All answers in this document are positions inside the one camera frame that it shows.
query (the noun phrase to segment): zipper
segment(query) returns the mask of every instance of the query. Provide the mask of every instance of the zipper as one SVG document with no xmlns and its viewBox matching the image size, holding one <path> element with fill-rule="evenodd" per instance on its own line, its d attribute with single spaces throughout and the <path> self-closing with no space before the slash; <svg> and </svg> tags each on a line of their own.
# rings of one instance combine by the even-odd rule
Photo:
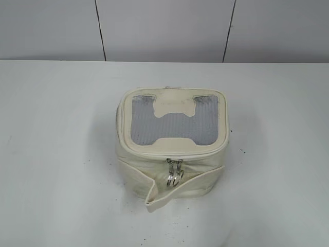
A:
<svg viewBox="0 0 329 247">
<path fill-rule="evenodd" d="M 167 180 L 167 187 L 170 186 L 171 181 L 172 181 L 173 187 L 176 187 L 184 175 L 184 171 L 181 169 L 181 164 L 183 163 L 183 160 L 182 159 L 173 160 L 171 158 L 168 158 L 167 163 L 169 164 L 169 175 L 168 175 L 168 180 Z M 174 164 L 176 164 L 176 176 L 175 176 Z"/>
</svg>

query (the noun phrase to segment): zipper ring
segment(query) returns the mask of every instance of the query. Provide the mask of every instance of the zipper ring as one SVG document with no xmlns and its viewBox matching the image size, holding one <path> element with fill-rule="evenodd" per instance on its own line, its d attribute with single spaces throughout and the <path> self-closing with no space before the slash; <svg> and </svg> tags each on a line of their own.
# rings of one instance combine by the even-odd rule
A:
<svg viewBox="0 0 329 247">
<path fill-rule="evenodd" d="M 180 182 L 180 180 L 183 178 L 183 175 L 184 175 L 184 171 L 180 171 L 181 172 L 181 175 L 179 176 L 179 174 L 176 175 L 176 177 L 174 178 L 174 181 L 173 181 L 173 187 L 176 187 L 178 185 L 178 183 Z"/>
<path fill-rule="evenodd" d="M 167 163 L 169 163 L 169 176 L 167 179 L 167 187 L 169 187 L 174 177 L 174 164 L 169 158 L 167 159 Z"/>
</svg>

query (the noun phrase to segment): mesh window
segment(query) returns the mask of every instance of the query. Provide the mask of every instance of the mesh window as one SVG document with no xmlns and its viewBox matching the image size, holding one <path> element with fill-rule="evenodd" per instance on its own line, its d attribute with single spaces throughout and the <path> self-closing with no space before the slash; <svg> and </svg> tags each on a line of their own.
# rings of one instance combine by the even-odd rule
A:
<svg viewBox="0 0 329 247">
<path fill-rule="evenodd" d="M 180 137 L 192 139 L 197 145 L 213 144 L 218 138 L 218 98 L 214 95 L 194 98 L 195 115 L 168 113 L 154 115 L 154 96 L 133 98 L 131 138 L 137 145 L 151 145 L 159 138 Z"/>
</svg>

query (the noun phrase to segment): panel seam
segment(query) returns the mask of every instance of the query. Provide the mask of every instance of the panel seam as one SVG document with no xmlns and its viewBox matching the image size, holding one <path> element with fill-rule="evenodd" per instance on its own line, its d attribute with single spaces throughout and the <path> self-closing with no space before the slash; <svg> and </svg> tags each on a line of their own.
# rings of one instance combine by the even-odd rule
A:
<svg viewBox="0 0 329 247">
<path fill-rule="evenodd" d="M 94 0 L 94 2 L 95 2 L 95 8 L 96 8 L 97 22 L 98 22 L 98 27 L 99 27 L 99 34 L 101 36 L 101 41 L 102 41 L 104 60 L 106 61 L 106 54 L 105 54 L 105 48 L 104 48 L 103 34 L 102 34 L 102 29 L 101 29 L 101 23 L 99 21 L 99 14 L 98 14 L 97 2 L 96 2 L 96 0 Z"/>
<path fill-rule="evenodd" d="M 224 49 L 224 54 L 223 54 L 223 60 L 222 60 L 223 63 L 224 63 L 224 60 L 225 60 L 225 55 L 226 55 L 228 40 L 229 40 L 229 37 L 230 37 L 230 32 L 231 32 L 231 27 L 232 27 L 232 22 L 233 22 L 233 15 L 234 15 L 234 10 L 235 10 L 235 5 L 236 5 L 236 0 L 234 0 L 233 9 L 232 9 L 232 15 L 231 15 L 231 20 L 230 20 L 230 26 L 229 26 L 228 32 L 227 32 L 226 44 L 225 44 L 225 49 Z"/>
</svg>

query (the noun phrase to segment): gray wall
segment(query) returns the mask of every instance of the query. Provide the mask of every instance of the gray wall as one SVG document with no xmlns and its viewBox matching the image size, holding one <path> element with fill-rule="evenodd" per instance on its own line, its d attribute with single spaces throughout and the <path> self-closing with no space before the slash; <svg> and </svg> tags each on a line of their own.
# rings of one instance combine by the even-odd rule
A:
<svg viewBox="0 0 329 247">
<path fill-rule="evenodd" d="M 104 49 L 108 61 L 329 62 L 328 0 L 233 6 L 97 0 L 98 22 L 95 0 L 1 0 L 0 59 L 104 61 Z"/>
<path fill-rule="evenodd" d="M 237 0 L 225 62 L 329 62 L 328 0 Z"/>
</svg>

